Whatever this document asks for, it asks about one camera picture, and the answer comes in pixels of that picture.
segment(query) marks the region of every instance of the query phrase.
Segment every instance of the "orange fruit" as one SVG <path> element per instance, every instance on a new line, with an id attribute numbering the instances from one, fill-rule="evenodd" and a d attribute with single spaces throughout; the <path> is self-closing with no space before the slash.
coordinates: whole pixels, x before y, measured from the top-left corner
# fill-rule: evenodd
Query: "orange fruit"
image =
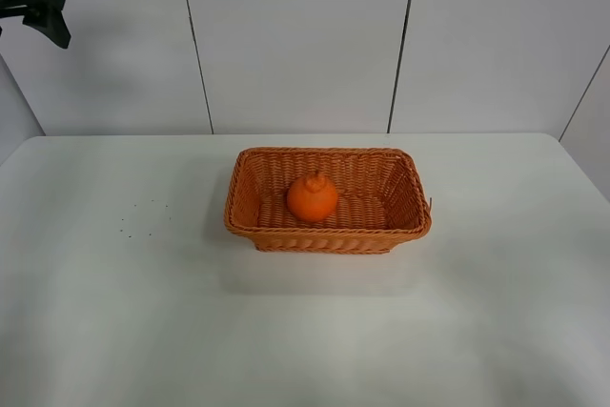
<path id="1" fill-rule="evenodd" d="M 335 211 L 338 194 L 335 183 L 322 172 L 301 176 L 288 190 L 288 210 L 301 221 L 317 223 Z"/>

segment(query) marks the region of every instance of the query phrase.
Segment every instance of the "basket rim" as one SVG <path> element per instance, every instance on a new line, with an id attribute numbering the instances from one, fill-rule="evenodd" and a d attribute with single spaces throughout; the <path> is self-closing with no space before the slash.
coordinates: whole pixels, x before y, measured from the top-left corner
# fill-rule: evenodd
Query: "basket rim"
<path id="1" fill-rule="evenodd" d="M 243 226 L 236 224 L 233 220 L 233 206 L 234 206 L 234 192 L 237 183 L 237 178 L 241 172 L 245 160 L 254 154 L 258 153 L 321 153 L 321 154 L 346 154 L 354 153 L 358 155 L 363 154 L 381 154 L 381 155 L 392 155 L 399 156 L 400 159 L 404 160 L 405 165 L 411 172 L 411 177 L 414 184 L 416 185 L 419 206 L 418 211 L 423 215 L 420 219 L 419 225 L 413 229 L 325 229 L 325 228 L 261 228 L 258 226 Z M 229 192 L 227 195 L 227 202 L 225 204 L 224 223 L 226 228 L 234 234 L 261 234 L 261 235 L 285 235 L 291 234 L 292 236 L 299 235 L 349 235 L 350 237 L 369 237 L 371 235 L 414 235 L 424 236 L 430 230 L 432 226 L 432 217 L 430 216 L 430 207 L 426 200 L 421 181 L 419 179 L 419 173 L 413 158 L 403 150 L 397 148 L 311 148 L 311 147 L 253 147 L 244 150 L 239 153 L 233 174 L 231 176 L 231 184 L 229 186 Z"/>

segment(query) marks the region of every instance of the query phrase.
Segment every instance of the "orange wicker basket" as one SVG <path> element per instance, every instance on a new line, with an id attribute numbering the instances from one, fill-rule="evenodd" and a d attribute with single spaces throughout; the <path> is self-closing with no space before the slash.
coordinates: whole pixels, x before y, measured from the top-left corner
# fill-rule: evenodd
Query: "orange wicker basket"
<path id="1" fill-rule="evenodd" d="M 324 221 L 296 220 L 285 204 L 307 172 L 335 182 L 339 201 Z M 387 253 L 425 236 L 430 209 L 411 157 L 401 150 L 252 148 L 235 164 L 225 226 L 263 252 Z"/>

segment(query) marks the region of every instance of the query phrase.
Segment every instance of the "black clamp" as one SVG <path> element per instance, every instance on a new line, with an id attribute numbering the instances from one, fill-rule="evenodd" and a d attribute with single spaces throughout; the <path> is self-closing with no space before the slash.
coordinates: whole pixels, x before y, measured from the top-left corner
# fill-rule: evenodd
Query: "black clamp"
<path id="1" fill-rule="evenodd" d="M 71 35 L 61 13 L 65 4 L 66 0 L 0 0 L 0 18 L 23 16 L 23 24 L 44 33 L 55 45 L 66 49 Z"/>

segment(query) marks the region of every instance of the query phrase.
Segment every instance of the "woven bread basket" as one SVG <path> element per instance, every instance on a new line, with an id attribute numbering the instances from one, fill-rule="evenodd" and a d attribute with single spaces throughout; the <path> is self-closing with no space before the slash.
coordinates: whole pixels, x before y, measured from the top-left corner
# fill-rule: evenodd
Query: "woven bread basket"
<path id="1" fill-rule="evenodd" d="M 295 219 L 286 192 L 300 176 L 327 174 L 339 193 L 336 210 L 320 223 Z M 225 226 L 263 252 L 387 253 L 425 236 L 430 208 L 411 157 L 372 148 L 252 148 L 234 167 Z"/>

